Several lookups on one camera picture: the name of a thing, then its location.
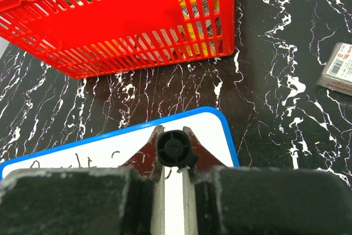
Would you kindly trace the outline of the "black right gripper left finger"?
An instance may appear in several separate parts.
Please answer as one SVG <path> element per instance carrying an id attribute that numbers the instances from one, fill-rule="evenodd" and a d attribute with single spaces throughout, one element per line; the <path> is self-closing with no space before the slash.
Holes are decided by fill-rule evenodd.
<path id="1" fill-rule="evenodd" d="M 154 127 L 117 168 L 18 169 L 1 181 L 1 234 L 164 234 L 164 169 Z"/>

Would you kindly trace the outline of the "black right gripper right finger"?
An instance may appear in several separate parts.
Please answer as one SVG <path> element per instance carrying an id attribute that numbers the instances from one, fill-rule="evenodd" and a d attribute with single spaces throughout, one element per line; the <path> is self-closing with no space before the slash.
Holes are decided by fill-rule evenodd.
<path id="1" fill-rule="evenodd" d="M 183 173 L 186 234 L 351 234 L 351 190 L 335 174 L 227 167 L 183 131 L 199 157 Z"/>

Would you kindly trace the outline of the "black whiteboard marker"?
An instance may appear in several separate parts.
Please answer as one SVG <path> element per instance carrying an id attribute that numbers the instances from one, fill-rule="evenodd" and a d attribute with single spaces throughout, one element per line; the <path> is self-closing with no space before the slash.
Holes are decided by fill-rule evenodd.
<path id="1" fill-rule="evenodd" d="M 157 137 L 155 149 L 158 161 L 166 167 L 177 167 L 178 173 L 192 169 L 199 159 L 189 136 L 182 130 L 161 133 Z"/>

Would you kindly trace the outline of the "blue framed whiteboard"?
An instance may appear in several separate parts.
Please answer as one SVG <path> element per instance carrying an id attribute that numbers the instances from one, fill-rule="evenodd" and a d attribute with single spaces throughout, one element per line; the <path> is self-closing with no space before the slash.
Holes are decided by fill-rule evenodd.
<path id="1" fill-rule="evenodd" d="M 1 165 L 1 181 L 18 169 L 117 168 L 128 162 L 148 141 L 155 126 L 163 132 L 189 127 L 200 144 L 227 167 L 239 162 L 228 122 L 213 107 L 200 107 L 168 117 L 116 130 L 93 138 L 54 147 L 9 160 Z M 177 167 L 164 169 L 164 234 L 184 232 L 183 173 Z"/>

